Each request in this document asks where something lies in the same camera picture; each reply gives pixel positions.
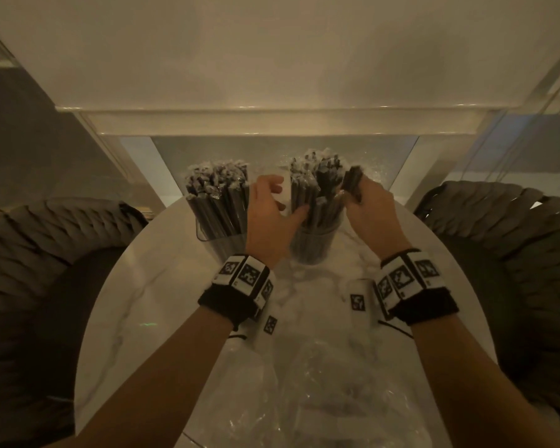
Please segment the person's right hand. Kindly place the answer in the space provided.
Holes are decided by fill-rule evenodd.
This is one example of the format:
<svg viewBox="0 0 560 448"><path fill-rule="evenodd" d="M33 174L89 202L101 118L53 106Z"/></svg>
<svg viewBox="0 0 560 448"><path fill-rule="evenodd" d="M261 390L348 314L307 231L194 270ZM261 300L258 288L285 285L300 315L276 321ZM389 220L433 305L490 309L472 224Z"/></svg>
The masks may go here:
<svg viewBox="0 0 560 448"><path fill-rule="evenodd" d="M344 203L344 207L354 232L380 260L412 248L390 192L389 203Z"/></svg>

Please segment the person's left hand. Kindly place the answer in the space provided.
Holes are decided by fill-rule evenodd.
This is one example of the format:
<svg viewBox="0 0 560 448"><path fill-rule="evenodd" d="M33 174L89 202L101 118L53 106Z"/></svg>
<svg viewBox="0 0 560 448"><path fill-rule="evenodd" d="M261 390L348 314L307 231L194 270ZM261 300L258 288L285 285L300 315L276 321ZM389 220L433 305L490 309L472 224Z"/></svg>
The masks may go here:
<svg viewBox="0 0 560 448"><path fill-rule="evenodd" d="M298 229L284 224L284 205L278 203L275 194L282 192L284 177L261 175L250 184L247 211L247 234L245 253L261 261L273 270L287 256L291 241Z"/></svg>

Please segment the small bunch of black straws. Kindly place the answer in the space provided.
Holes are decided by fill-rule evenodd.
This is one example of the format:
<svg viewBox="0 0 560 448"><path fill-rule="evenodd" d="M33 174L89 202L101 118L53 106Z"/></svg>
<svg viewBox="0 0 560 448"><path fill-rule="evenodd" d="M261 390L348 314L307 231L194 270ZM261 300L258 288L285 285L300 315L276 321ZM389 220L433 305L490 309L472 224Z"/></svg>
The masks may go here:
<svg viewBox="0 0 560 448"><path fill-rule="evenodd" d="M359 183L361 182L363 176L364 172L362 166L353 165L347 170L347 172L345 172L341 185L341 190L353 196L357 203L360 203L362 200Z"/></svg>

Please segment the person's left forearm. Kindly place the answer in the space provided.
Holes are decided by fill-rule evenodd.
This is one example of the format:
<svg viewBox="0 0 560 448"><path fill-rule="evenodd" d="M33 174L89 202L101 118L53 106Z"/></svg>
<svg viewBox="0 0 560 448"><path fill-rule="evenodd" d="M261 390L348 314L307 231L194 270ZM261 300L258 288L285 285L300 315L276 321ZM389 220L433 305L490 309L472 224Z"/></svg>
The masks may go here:
<svg viewBox="0 0 560 448"><path fill-rule="evenodd" d="M174 448L233 324L200 306L81 433L45 448Z"/></svg>

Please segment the person's right forearm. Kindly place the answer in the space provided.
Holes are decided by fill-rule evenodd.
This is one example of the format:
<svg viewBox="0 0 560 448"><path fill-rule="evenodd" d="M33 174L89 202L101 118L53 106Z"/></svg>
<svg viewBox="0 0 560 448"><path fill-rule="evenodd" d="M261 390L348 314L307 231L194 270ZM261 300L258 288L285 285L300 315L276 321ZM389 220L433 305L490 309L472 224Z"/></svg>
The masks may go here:
<svg viewBox="0 0 560 448"><path fill-rule="evenodd" d="M458 316L410 328L454 448L560 448L560 433L530 405Z"/></svg>

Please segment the clear plastic cup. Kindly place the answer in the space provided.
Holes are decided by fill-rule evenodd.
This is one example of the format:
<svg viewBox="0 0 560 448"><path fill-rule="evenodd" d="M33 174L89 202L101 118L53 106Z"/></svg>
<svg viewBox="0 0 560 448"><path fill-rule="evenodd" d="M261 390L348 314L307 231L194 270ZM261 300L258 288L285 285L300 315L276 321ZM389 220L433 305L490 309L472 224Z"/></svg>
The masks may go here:
<svg viewBox="0 0 560 448"><path fill-rule="evenodd" d="M218 263L222 264L228 257L245 252L246 234L237 234L209 240L199 220L196 219L195 225L197 240L199 240L201 245L218 260Z"/></svg>
<svg viewBox="0 0 560 448"><path fill-rule="evenodd" d="M322 263L329 255L342 221L343 215L339 215L331 227L315 230L299 228L290 244L291 259L311 266Z"/></svg>

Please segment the bundle of wrapped black straws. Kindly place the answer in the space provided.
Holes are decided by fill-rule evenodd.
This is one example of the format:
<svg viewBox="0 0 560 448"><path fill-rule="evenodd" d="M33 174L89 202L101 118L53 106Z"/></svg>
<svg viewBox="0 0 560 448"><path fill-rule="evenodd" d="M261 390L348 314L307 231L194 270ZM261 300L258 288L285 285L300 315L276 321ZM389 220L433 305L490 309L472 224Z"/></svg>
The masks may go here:
<svg viewBox="0 0 560 448"><path fill-rule="evenodd" d="M320 233L332 229L342 212L339 192L346 174L346 162L330 149L310 149L290 161L291 212L308 207L301 224L305 231Z"/></svg>
<svg viewBox="0 0 560 448"><path fill-rule="evenodd" d="M248 164L242 159L190 165L181 182L183 196L206 240L245 235L248 227Z"/></svg>

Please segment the black left wristband with markers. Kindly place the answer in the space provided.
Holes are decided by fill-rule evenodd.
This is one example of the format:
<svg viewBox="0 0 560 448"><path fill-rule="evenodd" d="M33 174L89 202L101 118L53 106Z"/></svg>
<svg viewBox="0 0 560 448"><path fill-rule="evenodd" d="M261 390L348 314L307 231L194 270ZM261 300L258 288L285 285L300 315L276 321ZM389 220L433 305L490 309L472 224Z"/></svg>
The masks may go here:
<svg viewBox="0 0 560 448"><path fill-rule="evenodd" d="M275 290L274 271L251 255L234 254L217 271L198 305L229 320L232 336L247 339L260 322L265 333L273 334L278 318L268 315L266 308Z"/></svg>

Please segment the black wristband with markers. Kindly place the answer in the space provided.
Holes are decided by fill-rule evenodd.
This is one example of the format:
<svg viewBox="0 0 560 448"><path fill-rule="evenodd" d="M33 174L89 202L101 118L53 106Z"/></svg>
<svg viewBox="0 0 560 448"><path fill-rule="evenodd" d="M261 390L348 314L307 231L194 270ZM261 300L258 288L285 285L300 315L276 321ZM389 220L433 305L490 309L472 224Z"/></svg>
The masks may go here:
<svg viewBox="0 0 560 448"><path fill-rule="evenodd" d="M278 318L268 315L266 308L275 290L274 271L251 255L234 254L217 271L198 305L229 320L232 336L247 339L260 322L265 333L273 334Z"/></svg>
<svg viewBox="0 0 560 448"><path fill-rule="evenodd" d="M352 328L360 331L389 325L394 319L411 327L459 312L440 270L419 249L382 261L374 279L352 281L346 307Z"/></svg>

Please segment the white window sill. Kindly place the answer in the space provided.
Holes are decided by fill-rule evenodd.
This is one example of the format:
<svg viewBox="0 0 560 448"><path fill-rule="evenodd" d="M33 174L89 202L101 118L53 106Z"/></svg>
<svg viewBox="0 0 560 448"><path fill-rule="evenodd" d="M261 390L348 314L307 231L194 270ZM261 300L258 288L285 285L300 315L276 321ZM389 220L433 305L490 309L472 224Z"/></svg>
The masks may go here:
<svg viewBox="0 0 560 448"><path fill-rule="evenodd" d="M82 110L55 106L81 117L102 136L475 135L506 109L454 108L264 110Z"/></svg>

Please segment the black right wristband with markers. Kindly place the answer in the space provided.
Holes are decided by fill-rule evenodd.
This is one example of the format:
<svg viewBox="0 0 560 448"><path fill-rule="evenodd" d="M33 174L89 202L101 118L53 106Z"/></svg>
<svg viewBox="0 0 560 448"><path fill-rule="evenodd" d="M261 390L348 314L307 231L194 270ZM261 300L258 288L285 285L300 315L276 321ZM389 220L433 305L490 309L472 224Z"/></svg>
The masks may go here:
<svg viewBox="0 0 560 448"><path fill-rule="evenodd" d="M411 327L459 312L440 270L419 249L382 261L374 279L352 281L346 307L352 328L360 331L389 325L394 319Z"/></svg>

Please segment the dark woven chair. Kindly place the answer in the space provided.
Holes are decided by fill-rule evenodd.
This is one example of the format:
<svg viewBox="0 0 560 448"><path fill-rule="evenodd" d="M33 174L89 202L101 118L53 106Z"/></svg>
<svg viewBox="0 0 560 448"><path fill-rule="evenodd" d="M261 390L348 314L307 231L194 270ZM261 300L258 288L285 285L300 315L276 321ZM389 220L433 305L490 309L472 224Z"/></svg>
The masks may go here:
<svg viewBox="0 0 560 448"><path fill-rule="evenodd" d="M504 374L560 425L560 197L446 181L414 214L468 278Z"/></svg>
<svg viewBox="0 0 560 448"><path fill-rule="evenodd" d="M0 215L0 444L73 432L91 311L147 225L129 204L97 198L46 199Z"/></svg>

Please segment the clear plastic bag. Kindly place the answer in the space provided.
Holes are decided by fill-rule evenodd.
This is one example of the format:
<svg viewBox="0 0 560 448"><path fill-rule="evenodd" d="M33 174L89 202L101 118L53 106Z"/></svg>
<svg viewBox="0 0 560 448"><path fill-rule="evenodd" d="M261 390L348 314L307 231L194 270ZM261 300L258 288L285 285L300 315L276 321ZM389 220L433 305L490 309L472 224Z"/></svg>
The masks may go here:
<svg viewBox="0 0 560 448"><path fill-rule="evenodd" d="M350 350L309 340L260 354L230 340L183 435L200 448L432 448L409 390Z"/></svg>

